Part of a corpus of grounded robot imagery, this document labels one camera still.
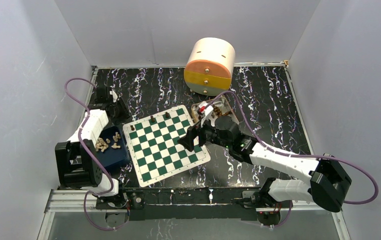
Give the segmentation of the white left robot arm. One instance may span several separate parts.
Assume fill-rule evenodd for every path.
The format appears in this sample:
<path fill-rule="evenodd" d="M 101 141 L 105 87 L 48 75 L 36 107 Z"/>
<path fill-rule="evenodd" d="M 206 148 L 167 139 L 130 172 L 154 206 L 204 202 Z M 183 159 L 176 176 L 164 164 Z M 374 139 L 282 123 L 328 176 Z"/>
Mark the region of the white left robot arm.
<path fill-rule="evenodd" d="M 108 170 L 130 159 L 124 135 L 117 127 L 130 114 L 111 87 L 97 87 L 95 94 L 78 129 L 68 140 L 55 146 L 58 178 L 63 187 L 108 197 L 115 208 L 122 208 L 128 202 L 128 195 L 120 190 L 119 181 Z"/>

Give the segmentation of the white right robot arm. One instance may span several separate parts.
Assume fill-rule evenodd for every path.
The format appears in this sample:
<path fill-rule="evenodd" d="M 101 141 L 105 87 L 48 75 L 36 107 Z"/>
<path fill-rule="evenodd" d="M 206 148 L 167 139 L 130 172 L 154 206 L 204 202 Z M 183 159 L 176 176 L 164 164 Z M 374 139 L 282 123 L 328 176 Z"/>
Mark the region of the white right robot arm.
<path fill-rule="evenodd" d="M 281 151 L 242 133 L 228 116 L 219 117 L 214 125 L 206 121 L 190 126 L 177 142 L 192 152 L 195 139 L 199 146 L 209 142 L 225 147 L 239 162 L 268 167 L 291 176 L 292 180 L 269 178 L 265 182 L 259 197 L 266 207 L 283 201 L 306 201 L 329 212 L 340 212 L 352 183 L 341 164 L 331 156 L 303 156 Z"/>

